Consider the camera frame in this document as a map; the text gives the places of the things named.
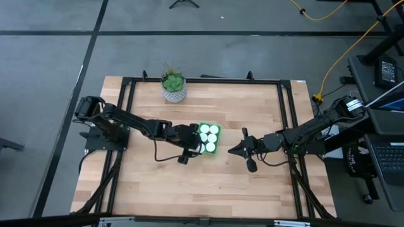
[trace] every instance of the potted plant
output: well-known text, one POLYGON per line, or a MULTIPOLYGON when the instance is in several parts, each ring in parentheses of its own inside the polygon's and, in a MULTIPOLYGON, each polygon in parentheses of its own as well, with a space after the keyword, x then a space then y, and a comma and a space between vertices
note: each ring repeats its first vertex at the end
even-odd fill
POLYGON ((165 63, 165 71, 162 74, 162 88, 165 99, 172 103, 179 103, 187 95, 187 83, 182 73, 177 72, 172 66, 165 63))

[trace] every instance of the laptop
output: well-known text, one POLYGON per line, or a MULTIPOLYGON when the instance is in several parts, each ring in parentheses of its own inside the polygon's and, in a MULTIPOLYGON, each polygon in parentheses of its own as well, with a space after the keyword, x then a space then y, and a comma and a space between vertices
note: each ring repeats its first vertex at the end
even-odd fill
MULTIPOLYGON (((403 113, 404 120, 404 81, 365 107, 403 113)), ((377 163, 376 169, 380 171, 379 176, 390 185, 404 186, 404 129, 402 130, 403 136, 369 135, 366 139, 371 144, 371 154, 377 163)))
MULTIPOLYGON (((365 107, 402 113, 404 120, 404 82, 365 107)), ((396 212, 404 211, 404 129, 402 131, 402 136, 364 136, 389 207, 396 212)))

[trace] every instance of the green container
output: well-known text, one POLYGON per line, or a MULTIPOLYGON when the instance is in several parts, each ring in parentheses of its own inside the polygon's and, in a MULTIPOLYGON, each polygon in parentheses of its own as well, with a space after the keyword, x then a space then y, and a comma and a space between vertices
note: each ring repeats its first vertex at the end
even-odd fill
MULTIPOLYGON (((215 125, 215 124, 209 124, 209 123, 205 123, 205 122, 201 122, 200 124, 199 124, 199 129, 198 129, 198 133, 202 133, 201 132, 201 126, 202 125, 207 125, 207 126, 212 126, 212 125, 215 125)), ((215 144, 215 150, 214 151, 212 151, 212 152, 209 152, 209 151, 207 151, 207 149, 206 149, 206 145, 208 144, 208 141, 206 141, 206 142, 204 142, 203 144, 205 145, 205 151, 203 152, 204 154, 213 154, 213 155, 216 155, 217 154, 217 149, 218 149, 218 147, 219 147, 219 141, 220 141, 220 134, 222 133, 222 128, 219 126, 219 125, 215 125, 215 126, 217 126, 218 128, 219 128, 219 131, 216 133, 216 137, 217 137, 217 140, 216 140, 216 142, 214 142, 214 144, 215 144)))

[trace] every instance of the yellow cable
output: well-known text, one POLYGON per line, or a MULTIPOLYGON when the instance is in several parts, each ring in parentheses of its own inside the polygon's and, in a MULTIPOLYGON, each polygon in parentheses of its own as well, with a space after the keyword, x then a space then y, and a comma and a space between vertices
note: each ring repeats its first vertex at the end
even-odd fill
MULTIPOLYGON (((399 4, 401 4, 402 2, 404 2, 404 0, 398 1, 396 4, 394 4, 392 7, 390 7, 390 9, 388 9, 388 10, 383 14, 383 16, 386 16, 387 14, 389 14, 391 10, 395 9, 396 6, 399 5, 399 4)), ((365 36, 366 36, 377 24, 379 24, 379 21, 377 21, 375 24, 373 24, 373 25, 370 27, 370 29, 368 29, 368 31, 366 31, 366 32, 363 34, 363 36, 361 36, 361 37, 358 39, 358 41, 356 41, 351 47, 349 47, 349 49, 348 49, 347 51, 345 51, 345 52, 343 53, 343 55, 342 55, 338 60, 336 60, 336 62, 330 67, 330 69, 329 69, 328 72, 326 73, 326 76, 325 76, 324 79, 323 79, 323 82, 321 83, 320 92, 319 92, 318 94, 313 95, 313 97, 314 97, 317 101, 320 102, 321 99, 322 99, 324 84, 325 84, 325 81, 326 81, 328 75, 330 74, 330 72, 331 72, 331 71, 334 69, 334 67, 339 63, 339 61, 340 61, 341 59, 343 59, 343 58, 346 56, 346 54, 349 53, 360 41, 362 41, 362 40, 365 38, 365 36)))
MULTIPOLYGON (((294 0, 289 0, 289 1, 291 1, 293 4, 295 4, 295 6, 296 6, 299 10, 302 10, 302 8, 301 8, 294 0)), ((348 0, 345 0, 339 7, 337 7, 334 11, 332 11, 329 15, 327 15, 327 16, 325 16, 325 17, 322 17, 322 18, 312 18, 312 17, 310 17, 309 15, 307 15, 306 12, 303 12, 303 14, 304 14, 304 16, 306 16, 307 18, 309 18, 309 19, 312 20, 312 21, 321 21, 321 20, 324 20, 324 19, 329 18, 331 15, 333 15, 335 12, 337 12, 345 3, 347 3, 347 1, 348 1, 348 0)))

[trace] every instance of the wooden tabletop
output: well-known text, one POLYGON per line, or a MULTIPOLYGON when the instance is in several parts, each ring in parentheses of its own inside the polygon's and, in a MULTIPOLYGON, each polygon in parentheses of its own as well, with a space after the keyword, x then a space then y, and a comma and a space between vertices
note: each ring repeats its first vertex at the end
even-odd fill
MULTIPOLYGON (((107 76, 101 97, 117 103, 122 77, 107 76)), ((291 81, 299 124, 313 117, 304 81, 291 81)), ((126 89, 124 103, 128 98, 126 89)), ((285 105, 288 111, 287 94, 285 105)), ((269 167, 257 160, 258 171, 250 173, 243 158, 227 150, 242 139, 242 127, 259 138, 282 129, 275 85, 188 83, 187 97, 178 104, 162 95, 160 83, 136 83, 132 114, 146 119, 164 119, 174 125, 207 122, 222 126, 218 154, 202 155, 188 165, 153 159, 153 141, 131 131, 122 159, 114 214, 213 218, 296 218, 288 165, 269 167)), ((158 158, 182 153, 165 142, 157 143, 158 158)), ((97 151, 83 162, 71 206, 77 211, 94 193, 101 179, 106 151, 97 151)), ((269 163, 287 160, 283 152, 270 153, 269 163)), ((306 156, 311 189, 333 215, 335 208, 324 163, 306 156)), ((306 200, 300 189, 304 213, 306 200)), ((104 195, 106 210, 109 188, 104 195)))

